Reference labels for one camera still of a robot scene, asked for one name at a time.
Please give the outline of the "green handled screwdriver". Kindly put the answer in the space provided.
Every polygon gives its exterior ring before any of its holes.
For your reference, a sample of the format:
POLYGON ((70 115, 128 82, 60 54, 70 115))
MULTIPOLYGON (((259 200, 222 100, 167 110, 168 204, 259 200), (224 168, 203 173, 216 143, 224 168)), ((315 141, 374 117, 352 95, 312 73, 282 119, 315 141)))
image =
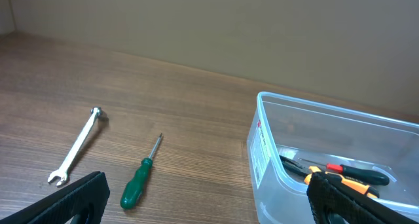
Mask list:
POLYGON ((163 134, 160 134, 150 152, 150 155, 141 161, 140 167, 136 170, 133 178, 126 184, 120 199, 120 206, 122 209, 130 210, 136 207, 139 199, 141 198, 141 194, 145 190, 145 186, 153 167, 153 157, 160 146, 162 139, 163 134))

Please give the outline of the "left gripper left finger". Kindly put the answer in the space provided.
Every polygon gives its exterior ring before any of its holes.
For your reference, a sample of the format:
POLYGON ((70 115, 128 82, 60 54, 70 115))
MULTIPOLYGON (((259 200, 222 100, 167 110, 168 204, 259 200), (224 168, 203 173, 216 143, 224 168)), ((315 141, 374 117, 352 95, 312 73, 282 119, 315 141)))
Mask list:
POLYGON ((105 174, 92 172, 44 199, 1 220, 3 224, 99 224, 110 189, 105 174))

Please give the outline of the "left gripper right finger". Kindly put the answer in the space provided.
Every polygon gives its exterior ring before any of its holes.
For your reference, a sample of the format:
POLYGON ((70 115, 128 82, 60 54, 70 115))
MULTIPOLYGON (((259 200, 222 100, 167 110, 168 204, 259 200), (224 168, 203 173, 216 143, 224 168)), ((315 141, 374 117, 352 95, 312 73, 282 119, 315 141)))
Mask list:
POLYGON ((323 172, 312 174, 306 194, 317 224, 418 224, 323 172))

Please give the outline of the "red black screwdriver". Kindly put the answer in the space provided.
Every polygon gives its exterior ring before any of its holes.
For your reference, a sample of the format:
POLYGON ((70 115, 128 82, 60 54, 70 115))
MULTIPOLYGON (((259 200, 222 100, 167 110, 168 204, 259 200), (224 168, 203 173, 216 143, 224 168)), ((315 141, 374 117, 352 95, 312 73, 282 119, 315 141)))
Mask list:
POLYGON ((320 164, 318 162, 314 162, 314 161, 302 159, 302 158, 300 158, 300 160, 317 164, 320 166, 324 166, 327 170, 337 172, 339 174, 342 174, 343 176, 349 176, 354 179, 358 179, 360 181, 363 181, 371 185, 387 186, 390 183, 390 179, 387 175, 374 171, 374 170, 360 169, 360 168, 347 166, 343 164, 333 164, 333 163, 320 164))

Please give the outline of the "orange black pliers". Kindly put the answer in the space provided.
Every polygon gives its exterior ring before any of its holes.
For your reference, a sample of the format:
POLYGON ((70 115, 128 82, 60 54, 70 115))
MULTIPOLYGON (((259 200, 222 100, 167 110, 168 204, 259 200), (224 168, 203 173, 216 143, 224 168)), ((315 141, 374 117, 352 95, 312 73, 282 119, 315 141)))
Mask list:
POLYGON ((304 182, 307 185, 310 183, 313 173, 323 172, 329 175, 334 180, 339 181, 340 183, 352 188, 353 190, 361 193, 362 195, 368 196, 370 198, 380 197, 377 189, 375 189, 374 187, 371 187, 370 185, 362 183, 361 181, 358 181, 355 178, 349 178, 348 176, 344 176, 343 174, 322 171, 317 166, 306 167, 306 166, 301 165, 297 161, 294 161, 284 156, 280 156, 280 159, 281 159, 283 167, 286 170, 300 177, 303 177, 304 182))

